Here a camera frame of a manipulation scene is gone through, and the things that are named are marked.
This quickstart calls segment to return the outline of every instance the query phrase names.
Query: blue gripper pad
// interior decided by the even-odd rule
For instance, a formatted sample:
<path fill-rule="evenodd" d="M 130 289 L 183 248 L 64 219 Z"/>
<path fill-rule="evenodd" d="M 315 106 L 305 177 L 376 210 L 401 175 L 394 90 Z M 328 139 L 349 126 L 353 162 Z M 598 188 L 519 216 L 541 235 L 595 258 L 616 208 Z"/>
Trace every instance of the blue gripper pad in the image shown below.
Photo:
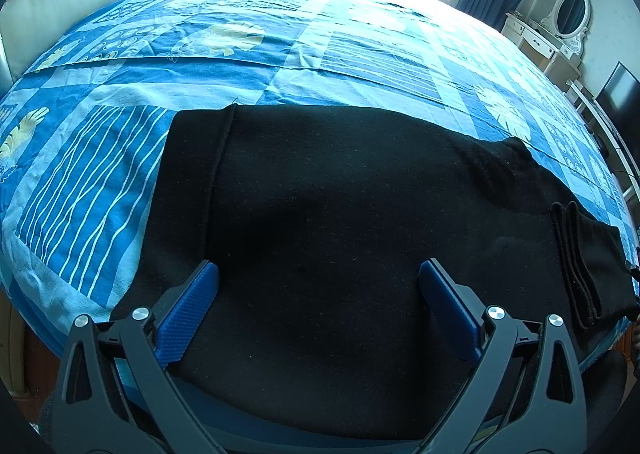
<path fill-rule="evenodd" d="M 484 305 L 468 286 L 456 284 L 436 260 L 420 266 L 418 286 L 454 354 L 476 366 L 482 356 Z"/>
<path fill-rule="evenodd" d="M 208 262 L 158 326 L 156 358 L 163 369 L 182 358 L 216 295 L 218 268 Z"/>

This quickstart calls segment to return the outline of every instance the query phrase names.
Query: television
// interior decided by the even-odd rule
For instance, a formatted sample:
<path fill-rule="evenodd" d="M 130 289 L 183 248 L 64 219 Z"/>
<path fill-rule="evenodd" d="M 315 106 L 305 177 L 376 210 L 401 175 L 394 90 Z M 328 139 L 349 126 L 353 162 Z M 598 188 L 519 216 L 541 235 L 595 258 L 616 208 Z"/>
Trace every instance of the television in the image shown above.
<path fill-rule="evenodd" d="M 640 164 L 640 81 L 620 62 L 596 97 L 617 129 L 623 150 Z"/>

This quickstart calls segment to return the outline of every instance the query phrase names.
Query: dressing table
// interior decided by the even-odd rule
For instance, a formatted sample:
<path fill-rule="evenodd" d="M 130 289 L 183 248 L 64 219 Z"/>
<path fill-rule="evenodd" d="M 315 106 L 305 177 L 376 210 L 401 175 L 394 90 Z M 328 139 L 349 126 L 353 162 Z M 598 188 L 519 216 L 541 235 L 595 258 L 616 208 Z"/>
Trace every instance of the dressing table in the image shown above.
<path fill-rule="evenodd" d="M 589 31 L 589 0 L 557 0 L 542 21 L 509 12 L 502 34 L 511 40 L 560 90 L 582 75 L 584 37 Z"/>

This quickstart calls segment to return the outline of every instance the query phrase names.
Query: white mirror frame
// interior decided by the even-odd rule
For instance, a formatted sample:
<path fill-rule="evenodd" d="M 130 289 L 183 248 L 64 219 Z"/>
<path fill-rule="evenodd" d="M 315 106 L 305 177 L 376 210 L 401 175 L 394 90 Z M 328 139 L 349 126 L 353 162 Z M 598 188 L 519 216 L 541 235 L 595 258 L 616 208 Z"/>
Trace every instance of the white mirror frame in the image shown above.
<path fill-rule="evenodd" d="M 561 41 L 566 44 L 571 51 L 581 57 L 584 50 L 583 40 L 589 32 L 587 25 L 591 20 L 591 3 L 589 0 L 584 0 L 584 17 L 582 18 L 580 26 L 578 26 L 578 28 L 572 33 L 562 34 L 558 30 L 558 13 L 560 12 L 560 7 L 563 2 L 564 0 L 557 0 L 551 10 L 551 13 L 545 17 L 540 24 L 549 30 L 554 36 L 561 39 Z"/>

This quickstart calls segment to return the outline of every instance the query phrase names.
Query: bed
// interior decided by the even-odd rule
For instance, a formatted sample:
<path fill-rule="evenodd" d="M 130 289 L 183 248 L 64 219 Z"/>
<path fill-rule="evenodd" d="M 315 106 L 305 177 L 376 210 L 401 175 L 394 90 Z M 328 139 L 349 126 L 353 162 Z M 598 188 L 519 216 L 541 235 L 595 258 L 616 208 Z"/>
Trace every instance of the bed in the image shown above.
<path fill-rule="evenodd" d="M 118 0 L 25 68 L 0 101 L 0 281 L 58 355 L 78 314 L 108 320 L 132 282 L 179 110 L 369 106 L 516 136 L 637 262 L 620 189 L 575 110 L 513 44 L 435 0 Z"/>

